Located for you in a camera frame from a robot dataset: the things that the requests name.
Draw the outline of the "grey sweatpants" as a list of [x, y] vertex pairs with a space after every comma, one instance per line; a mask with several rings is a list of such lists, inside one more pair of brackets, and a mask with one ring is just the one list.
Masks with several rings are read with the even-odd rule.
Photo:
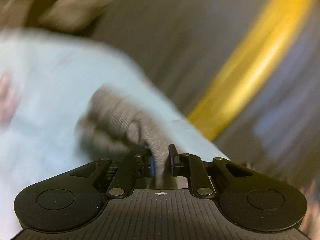
[[136, 146], [148, 147], [155, 165], [155, 178], [148, 187], [176, 187], [169, 171], [169, 140], [162, 129], [147, 113], [106, 86], [92, 95], [76, 130], [83, 143], [101, 153], [127, 155]]

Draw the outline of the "light blue mushroom bedsheet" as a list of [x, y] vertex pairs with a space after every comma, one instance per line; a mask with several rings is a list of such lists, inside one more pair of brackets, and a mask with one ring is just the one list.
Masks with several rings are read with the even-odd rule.
[[204, 161], [222, 152], [205, 139], [126, 54], [84, 38], [35, 29], [1, 30], [1, 71], [20, 105], [1, 129], [1, 239], [20, 232], [13, 203], [25, 187], [98, 158], [81, 149], [77, 120], [106, 85], [149, 113], [180, 152]]

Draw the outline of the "grey curtain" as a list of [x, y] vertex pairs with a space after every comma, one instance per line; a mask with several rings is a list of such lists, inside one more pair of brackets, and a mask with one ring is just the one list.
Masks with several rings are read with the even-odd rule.
[[[130, 55], [186, 116], [266, 0], [113, 0], [90, 32]], [[319, 0], [263, 88], [212, 142], [296, 187], [319, 180]]]

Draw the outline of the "yellow curtain stripe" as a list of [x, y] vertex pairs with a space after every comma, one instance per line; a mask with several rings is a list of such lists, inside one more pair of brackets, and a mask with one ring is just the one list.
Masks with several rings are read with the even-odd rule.
[[188, 120], [214, 140], [263, 88], [303, 29], [316, 0], [266, 0]]

